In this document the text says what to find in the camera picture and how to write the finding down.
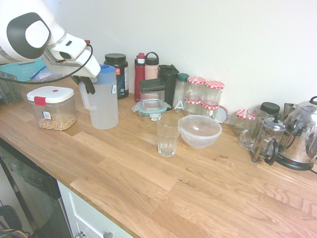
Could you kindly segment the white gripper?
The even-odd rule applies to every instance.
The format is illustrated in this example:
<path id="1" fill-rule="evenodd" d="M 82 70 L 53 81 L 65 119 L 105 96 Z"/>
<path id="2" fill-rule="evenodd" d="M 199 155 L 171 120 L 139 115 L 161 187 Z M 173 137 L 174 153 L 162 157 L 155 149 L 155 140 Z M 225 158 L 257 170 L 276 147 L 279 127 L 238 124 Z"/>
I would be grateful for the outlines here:
<path id="1" fill-rule="evenodd" d="M 82 52 L 79 52 L 79 50 L 80 49 L 71 50 L 71 56 L 76 65 L 75 67 L 78 69 L 83 66 L 84 63 L 86 64 L 83 68 L 74 73 L 71 78 L 77 85 L 83 81 L 87 93 L 94 94 L 96 91 L 90 77 L 96 77 L 99 74 L 101 67 L 88 49 L 82 49 Z"/>

